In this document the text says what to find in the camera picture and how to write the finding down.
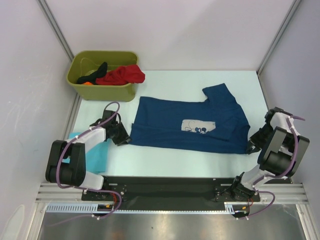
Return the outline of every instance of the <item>black cloth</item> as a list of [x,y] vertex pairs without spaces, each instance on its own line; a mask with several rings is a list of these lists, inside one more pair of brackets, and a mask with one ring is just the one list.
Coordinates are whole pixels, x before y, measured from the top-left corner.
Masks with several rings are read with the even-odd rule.
[[97,71],[94,71],[89,76],[81,76],[76,81],[77,84],[84,84],[84,83],[92,83],[93,85],[98,85],[96,83],[96,79],[103,78],[107,74],[108,64],[103,62]]

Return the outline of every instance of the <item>teal folded fabric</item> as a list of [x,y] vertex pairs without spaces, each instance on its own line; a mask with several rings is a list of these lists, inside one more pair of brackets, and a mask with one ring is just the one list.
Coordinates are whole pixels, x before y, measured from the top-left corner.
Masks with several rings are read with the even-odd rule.
[[[77,135],[80,135],[81,132],[72,132],[69,135],[69,139],[74,138]],[[85,155],[85,168],[88,172],[94,174],[105,173],[107,171],[107,157],[108,157],[108,146],[110,139],[107,141],[101,142]],[[70,159],[64,159],[64,163],[69,163]]]

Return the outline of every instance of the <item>shirt sleeve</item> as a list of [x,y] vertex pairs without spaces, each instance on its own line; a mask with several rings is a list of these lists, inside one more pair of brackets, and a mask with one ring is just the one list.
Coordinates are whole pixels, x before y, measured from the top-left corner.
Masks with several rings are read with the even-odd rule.
[[202,91],[213,105],[237,103],[235,97],[229,92],[224,83],[206,87]]

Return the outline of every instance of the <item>plastic container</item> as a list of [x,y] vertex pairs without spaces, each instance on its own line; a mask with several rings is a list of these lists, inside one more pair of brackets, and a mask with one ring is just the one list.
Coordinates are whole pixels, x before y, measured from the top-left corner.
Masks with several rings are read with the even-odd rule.
[[132,83],[121,86],[76,84],[81,76],[96,71],[103,63],[108,63],[108,71],[120,66],[138,63],[138,56],[130,51],[82,51],[71,64],[66,80],[85,100],[130,102],[135,98],[136,90]]

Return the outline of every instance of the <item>navy blue garment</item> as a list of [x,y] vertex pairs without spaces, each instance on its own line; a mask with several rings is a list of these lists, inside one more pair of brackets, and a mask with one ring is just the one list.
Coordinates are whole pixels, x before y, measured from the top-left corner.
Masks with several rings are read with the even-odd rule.
[[204,102],[142,96],[130,144],[210,153],[244,154],[249,123],[225,84],[206,87]]

